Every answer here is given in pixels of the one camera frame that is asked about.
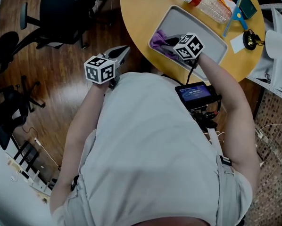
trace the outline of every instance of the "brown tile wall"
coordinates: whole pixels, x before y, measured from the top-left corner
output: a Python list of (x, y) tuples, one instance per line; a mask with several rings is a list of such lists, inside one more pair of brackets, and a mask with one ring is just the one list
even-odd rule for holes
[[(282, 99), (266, 90), (255, 119), (259, 131), (282, 124)], [(257, 137), (257, 152), (264, 160), (260, 186), (246, 215), (247, 226), (282, 226), (282, 126), (269, 126)]]

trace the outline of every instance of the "blue tool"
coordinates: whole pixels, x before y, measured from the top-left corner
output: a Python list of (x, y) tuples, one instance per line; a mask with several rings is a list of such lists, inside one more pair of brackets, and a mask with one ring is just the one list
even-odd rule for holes
[(232, 16), (226, 26), (226, 29), (223, 33), (223, 37), (226, 37), (227, 36), (227, 33), (228, 33), (228, 30), (229, 30), (229, 27), (232, 23), (233, 20), (237, 20), (241, 23), (241, 25), (243, 26), (243, 29), (244, 30), (247, 30), (248, 29), (248, 26), (243, 18), (243, 15), (241, 14), (241, 10), (240, 10), (240, 4), (241, 4), (241, 0), (237, 0), (237, 3), (236, 3), (236, 6), (235, 6), (235, 9), (233, 10), (233, 13), (232, 13)]

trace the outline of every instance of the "chair wheel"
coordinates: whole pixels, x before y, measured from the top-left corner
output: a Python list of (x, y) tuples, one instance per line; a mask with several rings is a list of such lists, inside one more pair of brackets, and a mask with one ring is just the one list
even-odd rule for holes
[(86, 49), (86, 48), (88, 48), (88, 47), (89, 47), (89, 44), (88, 44), (88, 43), (85, 43), (85, 44), (83, 45), (82, 49)]

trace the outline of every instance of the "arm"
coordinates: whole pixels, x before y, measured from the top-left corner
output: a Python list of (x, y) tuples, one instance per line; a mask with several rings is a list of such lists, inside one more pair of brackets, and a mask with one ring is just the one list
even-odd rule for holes
[(224, 156), (232, 166), (243, 174), (252, 186), (255, 195), (259, 181), (259, 160), (255, 147), (253, 116), (245, 94), (238, 82), (222, 67), (205, 54), (201, 54), (199, 65), (218, 94), (227, 112)]
[(93, 84), (71, 122), (66, 136), (66, 146), (60, 175), (51, 193), (51, 214), (64, 204), (71, 192), (72, 181), (78, 175), (78, 167), (83, 153), (84, 143), (87, 137), (97, 127), (107, 88), (108, 83), (103, 85)]

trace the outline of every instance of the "office chair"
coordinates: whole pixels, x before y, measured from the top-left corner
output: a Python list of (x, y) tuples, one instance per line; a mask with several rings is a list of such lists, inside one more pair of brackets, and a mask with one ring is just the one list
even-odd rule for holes
[[(40, 83), (37, 81), (30, 90), (27, 90), (25, 85), (26, 77), (22, 76), (21, 79), (23, 94), (20, 94), (18, 90), (14, 90), (13, 86), (0, 89), (0, 93), (3, 93), (5, 98), (0, 103), (0, 147), (3, 150), (6, 150), (14, 129), (24, 125), (28, 113), (34, 111), (34, 109), (31, 109), (30, 102), (41, 108), (45, 107), (45, 104), (41, 105), (31, 98), (32, 90)], [(17, 111), (19, 111), (20, 116), (13, 119), (12, 116)]]
[[(101, 1), (97, 12), (93, 11), (96, 1)], [(38, 26), (21, 42), (16, 32), (8, 32), (0, 37), (0, 73), (4, 72), (13, 56), (32, 42), (36, 49), (44, 46), (60, 48), (63, 44), (74, 44), (78, 40), (82, 49), (89, 45), (83, 43), (83, 33), (96, 20), (97, 14), (107, 0), (41, 0), (40, 20), (27, 15), (27, 3), (22, 5), (20, 27), (25, 29), (27, 23)]]

